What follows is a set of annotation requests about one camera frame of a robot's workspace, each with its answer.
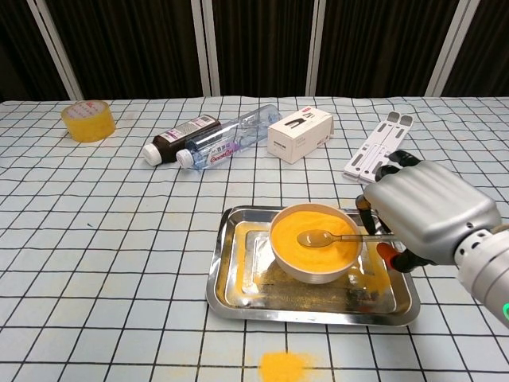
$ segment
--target yellow tape roll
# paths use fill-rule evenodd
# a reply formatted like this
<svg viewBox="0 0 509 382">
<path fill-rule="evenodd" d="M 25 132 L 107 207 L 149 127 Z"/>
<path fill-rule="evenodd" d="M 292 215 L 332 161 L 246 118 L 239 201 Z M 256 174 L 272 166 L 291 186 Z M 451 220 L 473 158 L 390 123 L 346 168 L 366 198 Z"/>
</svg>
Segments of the yellow tape roll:
<svg viewBox="0 0 509 382">
<path fill-rule="evenodd" d="M 110 108 L 103 101 L 80 101 L 62 111 L 62 119 L 72 139 L 78 142 L 95 142 L 115 131 Z"/>
</svg>

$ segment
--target cardboard box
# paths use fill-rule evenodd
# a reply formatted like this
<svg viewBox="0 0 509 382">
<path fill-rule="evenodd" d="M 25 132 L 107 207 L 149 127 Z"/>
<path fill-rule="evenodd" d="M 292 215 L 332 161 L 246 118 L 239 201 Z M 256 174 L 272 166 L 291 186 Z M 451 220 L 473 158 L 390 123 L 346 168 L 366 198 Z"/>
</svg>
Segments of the cardboard box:
<svg viewBox="0 0 509 382">
<path fill-rule="evenodd" d="M 288 163 L 295 163 L 334 135 L 332 115 L 305 107 L 269 126 L 267 151 Z"/>
</svg>

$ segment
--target metal spoon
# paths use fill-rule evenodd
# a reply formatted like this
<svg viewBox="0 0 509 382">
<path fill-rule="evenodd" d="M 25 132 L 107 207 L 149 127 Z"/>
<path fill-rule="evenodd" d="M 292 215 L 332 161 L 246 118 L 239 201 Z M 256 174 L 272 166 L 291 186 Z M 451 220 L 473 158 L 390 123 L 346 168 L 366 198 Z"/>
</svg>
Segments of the metal spoon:
<svg viewBox="0 0 509 382">
<path fill-rule="evenodd" d="M 336 241 L 386 241 L 394 235 L 333 235 L 324 229 L 311 229 L 298 234 L 297 241 L 304 247 L 326 247 Z"/>
</svg>

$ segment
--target grid tablecloth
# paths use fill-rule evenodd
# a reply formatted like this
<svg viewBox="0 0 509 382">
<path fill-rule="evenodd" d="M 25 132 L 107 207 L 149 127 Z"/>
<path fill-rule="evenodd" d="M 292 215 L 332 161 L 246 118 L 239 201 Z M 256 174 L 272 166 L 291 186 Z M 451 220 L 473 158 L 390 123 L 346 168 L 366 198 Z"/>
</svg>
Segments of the grid tablecloth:
<svg viewBox="0 0 509 382">
<path fill-rule="evenodd" d="M 197 172 L 140 157 L 200 114 L 225 121 L 263 104 L 334 115 L 326 147 L 294 165 L 265 143 Z M 317 201 L 348 208 L 342 169 L 389 111 L 411 114 L 401 148 L 458 172 L 509 218 L 509 98 L 111 101 L 115 133 L 78 144 L 69 102 L 0 104 L 0 380 L 255 381 L 260 356 L 313 357 L 312 381 L 509 380 L 509 330 L 454 279 L 413 273 L 422 310 L 401 328 L 229 321 L 204 299 L 221 212 Z"/>
</svg>

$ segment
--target stainless steel tray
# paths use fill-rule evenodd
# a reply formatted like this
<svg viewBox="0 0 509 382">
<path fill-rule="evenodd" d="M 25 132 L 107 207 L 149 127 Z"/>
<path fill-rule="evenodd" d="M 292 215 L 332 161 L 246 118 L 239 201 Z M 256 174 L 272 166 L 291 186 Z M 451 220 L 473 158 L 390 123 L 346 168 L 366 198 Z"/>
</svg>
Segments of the stainless steel tray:
<svg viewBox="0 0 509 382">
<path fill-rule="evenodd" d="M 406 325 L 417 317 L 420 301 L 411 276 L 388 271 L 376 243 L 364 244 L 356 264 L 332 283 L 311 285 L 288 276 L 276 264 L 268 236 L 279 211 L 240 206 L 223 214 L 207 281 L 207 300 L 217 314 L 345 325 Z M 345 212 L 362 226 L 357 211 Z"/>
</svg>

